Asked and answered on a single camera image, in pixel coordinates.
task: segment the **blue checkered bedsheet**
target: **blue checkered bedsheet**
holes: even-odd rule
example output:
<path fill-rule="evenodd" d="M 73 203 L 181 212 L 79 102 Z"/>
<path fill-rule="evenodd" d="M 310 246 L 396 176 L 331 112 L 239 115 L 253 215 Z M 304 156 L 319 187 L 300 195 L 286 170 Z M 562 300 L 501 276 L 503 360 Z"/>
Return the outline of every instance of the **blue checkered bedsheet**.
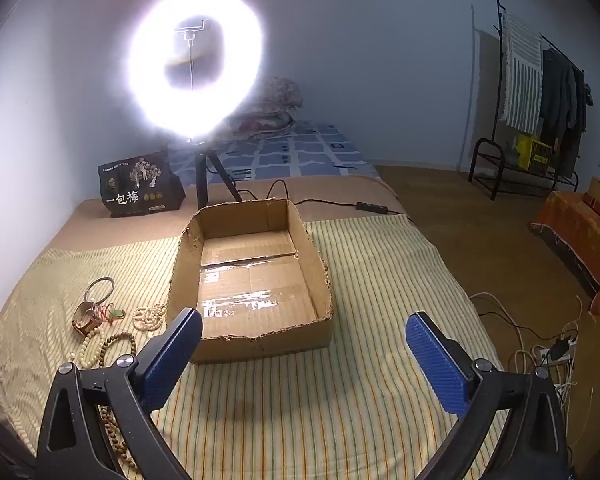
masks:
<path fill-rule="evenodd" d="M 215 146 L 220 161 L 237 181 L 306 175 L 366 174 L 378 176 L 355 145 L 332 124 L 296 123 L 294 130 L 266 140 L 234 140 Z M 171 170 L 183 186 L 196 183 L 195 151 L 171 144 Z M 207 181 L 222 182 L 207 173 Z"/>

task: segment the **striped towel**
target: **striped towel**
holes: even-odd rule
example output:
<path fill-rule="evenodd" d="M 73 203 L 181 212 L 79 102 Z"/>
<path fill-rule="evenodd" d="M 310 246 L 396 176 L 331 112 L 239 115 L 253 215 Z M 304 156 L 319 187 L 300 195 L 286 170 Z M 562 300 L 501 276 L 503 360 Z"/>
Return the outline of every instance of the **striped towel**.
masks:
<path fill-rule="evenodd" d="M 417 310 L 472 357 L 498 363 L 473 305 L 406 216 L 311 222 L 307 230 L 333 282 L 331 345 L 188 364 L 152 418 L 194 480 L 414 479 L 456 421 L 404 342 L 404 323 Z M 128 315 L 103 324 L 103 337 L 131 330 L 140 349 L 157 332 L 136 331 L 133 309 L 166 301 L 177 249 L 178 238 L 165 238 L 49 250 L 20 280 L 0 318 L 0 408 L 29 449 L 36 449 L 56 369 L 80 345 L 70 323 L 86 284 L 115 278 L 110 300 Z M 116 343 L 105 364 L 127 351 L 127 341 Z M 480 478 L 503 424 L 500 412 L 467 478 Z"/>
<path fill-rule="evenodd" d="M 504 111 L 501 119 L 521 132 L 535 134 L 542 98 L 540 34 L 512 12 L 503 11 L 507 60 Z"/>

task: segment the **ring light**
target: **ring light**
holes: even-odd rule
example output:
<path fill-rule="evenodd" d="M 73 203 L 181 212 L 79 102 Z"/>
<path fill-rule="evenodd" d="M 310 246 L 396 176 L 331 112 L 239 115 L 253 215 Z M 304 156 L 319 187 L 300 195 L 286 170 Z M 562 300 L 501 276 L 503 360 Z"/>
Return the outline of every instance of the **ring light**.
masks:
<path fill-rule="evenodd" d="M 174 88 L 165 74 L 173 31 L 187 18 L 206 16 L 222 27 L 224 59 L 218 79 L 203 88 Z M 139 25 L 128 58 L 129 86 L 157 126 L 189 138 L 208 134 L 233 112 L 255 81 L 262 33 L 240 0 L 162 0 Z"/>

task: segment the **silver bolt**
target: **silver bolt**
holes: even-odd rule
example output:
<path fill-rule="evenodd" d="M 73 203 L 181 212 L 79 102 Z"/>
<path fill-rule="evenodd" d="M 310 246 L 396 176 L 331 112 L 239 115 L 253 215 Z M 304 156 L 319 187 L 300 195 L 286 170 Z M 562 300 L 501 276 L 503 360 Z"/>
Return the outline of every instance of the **silver bolt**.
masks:
<path fill-rule="evenodd" d="M 491 372 L 491 370 L 493 369 L 493 365 L 491 364 L 491 361 L 489 361 L 488 359 L 482 359 L 482 358 L 476 359 L 474 361 L 474 365 L 481 372 Z"/>
<path fill-rule="evenodd" d="M 134 363 L 134 357 L 129 354 L 121 355 L 119 358 L 116 359 L 116 364 L 120 368 L 127 368 L 127 367 L 131 366 L 133 363 Z"/>
<path fill-rule="evenodd" d="M 65 374 L 69 373 L 73 369 L 74 369 L 74 364 L 73 363 L 62 363 L 58 367 L 58 373 L 60 373 L 62 375 L 65 375 Z"/>
<path fill-rule="evenodd" d="M 543 366 L 539 366 L 538 368 L 536 368 L 536 375 L 541 379 L 546 379 L 549 376 L 549 370 L 547 370 Z"/>

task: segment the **black snack package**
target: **black snack package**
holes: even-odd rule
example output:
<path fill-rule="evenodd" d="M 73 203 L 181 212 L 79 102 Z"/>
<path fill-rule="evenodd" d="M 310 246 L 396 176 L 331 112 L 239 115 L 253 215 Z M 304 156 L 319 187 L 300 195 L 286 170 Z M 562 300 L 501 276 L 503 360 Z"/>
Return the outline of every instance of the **black snack package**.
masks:
<path fill-rule="evenodd" d="M 184 189 L 171 172 L 167 151 L 135 156 L 98 167 L 100 196 L 112 218 L 180 208 Z"/>

